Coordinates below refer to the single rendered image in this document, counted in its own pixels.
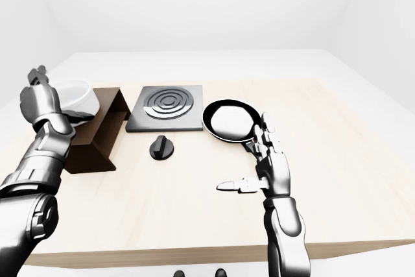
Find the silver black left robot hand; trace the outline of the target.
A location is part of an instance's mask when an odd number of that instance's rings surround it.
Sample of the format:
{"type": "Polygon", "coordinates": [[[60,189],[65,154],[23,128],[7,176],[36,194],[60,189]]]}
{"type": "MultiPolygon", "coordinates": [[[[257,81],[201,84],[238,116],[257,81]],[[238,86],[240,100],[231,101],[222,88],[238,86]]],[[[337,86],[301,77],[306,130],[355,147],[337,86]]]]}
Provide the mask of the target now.
{"type": "Polygon", "coordinates": [[[20,93],[20,108],[23,117],[32,125],[49,117],[68,117],[63,114],[57,91],[51,86],[45,66],[30,70],[29,85],[20,93]]]}

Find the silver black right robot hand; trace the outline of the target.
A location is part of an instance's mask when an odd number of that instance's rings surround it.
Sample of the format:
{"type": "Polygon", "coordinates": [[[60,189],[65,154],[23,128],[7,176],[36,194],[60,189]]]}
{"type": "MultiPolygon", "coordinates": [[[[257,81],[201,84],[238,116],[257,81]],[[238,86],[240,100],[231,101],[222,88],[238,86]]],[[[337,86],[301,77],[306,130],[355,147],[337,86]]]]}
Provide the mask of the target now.
{"type": "Polygon", "coordinates": [[[217,186],[217,190],[238,193],[263,191],[267,198],[289,196],[291,193],[289,165],[270,116],[263,113],[260,124],[255,125],[252,130],[254,138],[243,143],[243,147],[257,160],[255,166],[257,176],[222,182],[217,186]]]}

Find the white bowl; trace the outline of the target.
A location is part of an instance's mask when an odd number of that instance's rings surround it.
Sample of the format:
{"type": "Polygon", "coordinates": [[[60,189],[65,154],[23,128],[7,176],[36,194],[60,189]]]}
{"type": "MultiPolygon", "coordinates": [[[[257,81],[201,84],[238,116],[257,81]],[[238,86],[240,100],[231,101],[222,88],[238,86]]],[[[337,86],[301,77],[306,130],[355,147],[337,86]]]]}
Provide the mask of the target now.
{"type": "Polygon", "coordinates": [[[94,119],[99,111],[99,100],[89,82],[84,80],[61,80],[51,82],[57,91],[60,107],[73,126],[94,119]]]}

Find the brown wooden cabinet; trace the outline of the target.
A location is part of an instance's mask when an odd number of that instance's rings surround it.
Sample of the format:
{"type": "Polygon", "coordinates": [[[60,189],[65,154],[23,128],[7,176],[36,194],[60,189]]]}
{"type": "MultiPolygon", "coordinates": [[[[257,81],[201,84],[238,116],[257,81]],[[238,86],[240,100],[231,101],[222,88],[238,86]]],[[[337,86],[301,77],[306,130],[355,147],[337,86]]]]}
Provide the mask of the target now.
{"type": "Polygon", "coordinates": [[[95,118],[77,126],[65,163],[71,174],[115,171],[110,154],[130,109],[120,88],[95,88],[100,108],[95,118]]]}

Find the black frying pan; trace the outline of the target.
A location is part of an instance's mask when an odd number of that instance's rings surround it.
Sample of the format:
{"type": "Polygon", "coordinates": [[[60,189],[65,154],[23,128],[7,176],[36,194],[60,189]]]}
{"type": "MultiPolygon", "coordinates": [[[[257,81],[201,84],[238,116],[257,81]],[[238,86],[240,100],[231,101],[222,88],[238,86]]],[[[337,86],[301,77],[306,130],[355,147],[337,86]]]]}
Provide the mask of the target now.
{"type": "Polygon", "coordinates": [[[261,124],[259,112],[237,99],[219,99],[202,112],[202,123],[214,137],[228,143],[247,143],[254,138],[254,126],[261,124]]]}

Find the round black knob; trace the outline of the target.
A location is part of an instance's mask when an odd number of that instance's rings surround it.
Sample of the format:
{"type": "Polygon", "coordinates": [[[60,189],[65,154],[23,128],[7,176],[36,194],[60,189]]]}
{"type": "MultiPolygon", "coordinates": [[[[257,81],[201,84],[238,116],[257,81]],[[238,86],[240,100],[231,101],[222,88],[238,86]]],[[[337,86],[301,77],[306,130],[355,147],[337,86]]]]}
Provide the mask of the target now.
{"type": "Polygon", "coordinates": [[[164,135],[160,135],[150,145],[149,153],[155,160],[166,160],[172,156],[174,152],[174,145],[171,140],[167,139],[164,135]]]}

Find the flat dark stove plate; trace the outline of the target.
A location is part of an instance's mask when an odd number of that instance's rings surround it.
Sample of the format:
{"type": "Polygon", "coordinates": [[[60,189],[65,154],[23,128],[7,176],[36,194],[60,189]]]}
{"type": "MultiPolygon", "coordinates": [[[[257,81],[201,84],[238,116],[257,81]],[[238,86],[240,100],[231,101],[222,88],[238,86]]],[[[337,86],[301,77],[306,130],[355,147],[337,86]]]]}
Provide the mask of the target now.
{"type": "Polygon", "coordinates": [[[144,86],[126,124],[127,132],[199,131],[201,85],[144,86]]]}

